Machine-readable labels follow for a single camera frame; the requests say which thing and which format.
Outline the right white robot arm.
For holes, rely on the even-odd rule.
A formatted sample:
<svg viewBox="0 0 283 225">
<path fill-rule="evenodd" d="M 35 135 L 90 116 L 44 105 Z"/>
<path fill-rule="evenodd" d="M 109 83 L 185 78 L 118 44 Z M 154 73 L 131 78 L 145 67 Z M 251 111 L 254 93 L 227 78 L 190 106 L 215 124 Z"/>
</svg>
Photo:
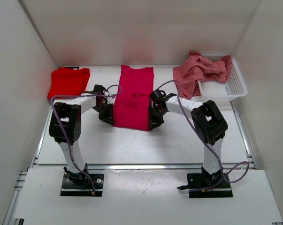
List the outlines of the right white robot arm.
<svg viewBox="0 0 283 225">
<path fill-rule="evenodd" d="M 212 100 L 197 103 L 179 98 L 174 93 L 167 95 L 164 91 L 156 89 L 149 95 L 148 128 L 153 130 L 161 126 L 166 113 L 185 116 L 196 135 L 203 142 L 202 183 L 211 188 L 220 180 L 228 181 L 220 161 L 222 142 L 228 124 L 216 103 Z"/>
</svg>

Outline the red t shirt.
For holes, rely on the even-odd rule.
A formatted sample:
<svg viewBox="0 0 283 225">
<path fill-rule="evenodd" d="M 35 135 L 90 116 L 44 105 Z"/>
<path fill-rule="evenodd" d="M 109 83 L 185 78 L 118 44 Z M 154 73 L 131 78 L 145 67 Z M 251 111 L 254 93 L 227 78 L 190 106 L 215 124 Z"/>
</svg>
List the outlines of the red t shirt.
<svg viewBox="0 0 283 225">
<path fill-rule="evenodd" d="M 81 95 L 85 92 L 90 78 L 88 68 L 71 69 L 62 67 L 52 72 L 51 88 L 47 95 L 51 99 L 55 95 Z"/>
</svg>

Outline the magenta t shirt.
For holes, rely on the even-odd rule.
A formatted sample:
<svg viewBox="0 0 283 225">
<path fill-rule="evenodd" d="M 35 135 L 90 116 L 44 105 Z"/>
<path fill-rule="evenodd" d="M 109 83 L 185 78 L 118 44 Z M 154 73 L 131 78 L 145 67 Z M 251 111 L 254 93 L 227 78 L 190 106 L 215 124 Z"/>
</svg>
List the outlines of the magenta t shirt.
<svg viewBox="0 0 283 225">
<path fill-rule="evenodd" d="M 149 131 L 149 95 L 153 91 L 153 67 L 133 69 L 121 66 L 119 85 L 113 113 L 115 127 Z"/>
</svg>

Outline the light pink t shirt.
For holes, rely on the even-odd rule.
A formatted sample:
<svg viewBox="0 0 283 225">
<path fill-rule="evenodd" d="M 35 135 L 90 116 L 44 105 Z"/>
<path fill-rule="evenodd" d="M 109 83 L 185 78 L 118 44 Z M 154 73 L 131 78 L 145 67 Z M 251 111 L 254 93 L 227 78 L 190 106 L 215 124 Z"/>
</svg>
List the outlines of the light pink t shirt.
<svg viewBox="0 0 283 225">
<path fill-rule="evenodd" d="M 189 57 L 180 66 L 173 68 L 173 79 L 180 97 L 191 99 L 200 96 L 199 82 L 228 81 L 232 70 L 232 57 L 225 55 L 216 62 L 203 57 L 197 51 L 190 51 Z"/>
</svg>

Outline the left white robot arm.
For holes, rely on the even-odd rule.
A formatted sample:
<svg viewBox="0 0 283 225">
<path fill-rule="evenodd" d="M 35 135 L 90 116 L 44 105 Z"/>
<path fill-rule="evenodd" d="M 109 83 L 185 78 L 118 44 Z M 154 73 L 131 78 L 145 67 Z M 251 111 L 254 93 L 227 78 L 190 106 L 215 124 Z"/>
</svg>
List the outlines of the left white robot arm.
<svg viewBox="0 0 283 225">
<path fill-rule="evenodd" d="M 78 141 L 82 131 L 82 114 L 93 109 L 98 113 L 100 121 L 113 126 L 114 105 L 108 101 L 108 98 L 112 97 L 115 97 L 115 94 L 110 94 L 108 88 L 95 85 L 92 91 L 85 91 L 80 96 L 56 95 L 50 100 L 53 112 L 49 135 L 58 143 L 64 154 L 67 164 L 64 171 L 68 179 L 80 188 L 94 187 Z"/>
</svg>

